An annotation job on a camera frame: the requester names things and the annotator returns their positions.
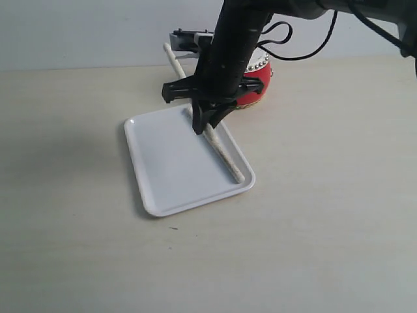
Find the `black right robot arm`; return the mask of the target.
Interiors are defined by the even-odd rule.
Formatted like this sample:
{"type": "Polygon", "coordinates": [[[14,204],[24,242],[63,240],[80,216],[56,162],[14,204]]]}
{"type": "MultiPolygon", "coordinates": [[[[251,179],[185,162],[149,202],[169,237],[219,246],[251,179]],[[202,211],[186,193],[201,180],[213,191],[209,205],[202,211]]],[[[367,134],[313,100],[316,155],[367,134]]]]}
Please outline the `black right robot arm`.
{"type": "Polygon", "coordinates": [[[273,14],[316,19],[326,11],[355,15],[381,37],[398,47],[403,57],[416,57],[415,1],[224,1],[213,32],[184,31],[170,34],[174,51],[198,56],[193,75],[165,83],[166,102],[189,98],[192,127],[200,135],[237,106],[238,98],[261,93],[264,83],[244,73],[259,37],[273,14]]]}

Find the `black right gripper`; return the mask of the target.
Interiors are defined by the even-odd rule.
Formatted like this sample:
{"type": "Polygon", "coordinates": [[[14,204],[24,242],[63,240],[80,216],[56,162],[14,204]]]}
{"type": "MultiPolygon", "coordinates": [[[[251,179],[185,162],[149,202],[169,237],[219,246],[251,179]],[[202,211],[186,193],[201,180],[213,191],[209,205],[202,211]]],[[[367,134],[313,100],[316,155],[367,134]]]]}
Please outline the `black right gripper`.
{"type": "Polygon", "coordinates": [[[238,98],[252,92],[261,94],[264,87],[264,83],[259,78],[244,76],[235,91],[224,94],[203,87],[193,75],[164,83],[162,98],[166,103],[190,98],[192,100],[192,128],[197,135],[200,135],[207,125],[215,129],[227,115],[236,110],[238,98]]]}

